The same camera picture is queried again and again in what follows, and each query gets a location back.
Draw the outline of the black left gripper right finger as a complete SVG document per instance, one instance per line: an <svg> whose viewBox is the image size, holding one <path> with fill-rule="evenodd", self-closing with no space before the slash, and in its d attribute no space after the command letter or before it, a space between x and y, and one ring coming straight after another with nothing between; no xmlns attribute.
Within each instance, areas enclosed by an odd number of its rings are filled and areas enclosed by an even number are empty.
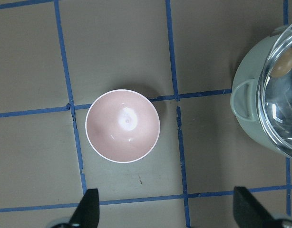
<svg viewBox="0 0 292 228"><path fill-rule="evenodd" d="M233 217L240 228L264 228L275 221L246 187L234 187Z"/></svg>

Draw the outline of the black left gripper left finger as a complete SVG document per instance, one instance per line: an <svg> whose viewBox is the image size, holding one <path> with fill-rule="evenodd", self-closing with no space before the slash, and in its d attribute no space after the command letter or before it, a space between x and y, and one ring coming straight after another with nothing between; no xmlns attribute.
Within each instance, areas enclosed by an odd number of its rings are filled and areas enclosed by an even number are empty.
<svg viewBox="0 0 292 228"><path fill-rule="evenodd" d="M71 228L97 228L99 224L98 189L88 189L69 220Z"/></svg>

